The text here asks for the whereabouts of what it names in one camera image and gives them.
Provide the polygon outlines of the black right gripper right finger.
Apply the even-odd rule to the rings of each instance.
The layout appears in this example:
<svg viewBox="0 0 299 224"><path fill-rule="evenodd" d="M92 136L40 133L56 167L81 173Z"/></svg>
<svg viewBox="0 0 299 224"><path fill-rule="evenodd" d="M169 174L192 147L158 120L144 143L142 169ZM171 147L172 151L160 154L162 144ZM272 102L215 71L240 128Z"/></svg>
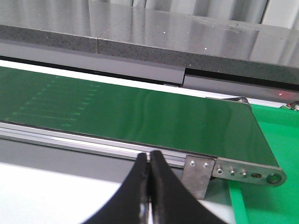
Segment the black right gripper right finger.
<svg viewBox="0 0 299 224"><path fill-rule="evenodd" d="M191 195L157 150L150 153L150 187L155 224L225 223Z"/></svg>

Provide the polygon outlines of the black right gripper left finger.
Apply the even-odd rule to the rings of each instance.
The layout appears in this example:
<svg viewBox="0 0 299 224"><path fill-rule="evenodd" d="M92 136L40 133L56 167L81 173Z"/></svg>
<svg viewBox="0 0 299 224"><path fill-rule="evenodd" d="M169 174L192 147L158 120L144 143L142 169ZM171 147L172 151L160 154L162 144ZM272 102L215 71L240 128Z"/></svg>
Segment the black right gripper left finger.
<svg viewBox="0 0 299 224"><path fill-rule="evenodd" d="M147 155L140 153L116 193L84 223L146 224L149 212L148 177Z"/></svg>

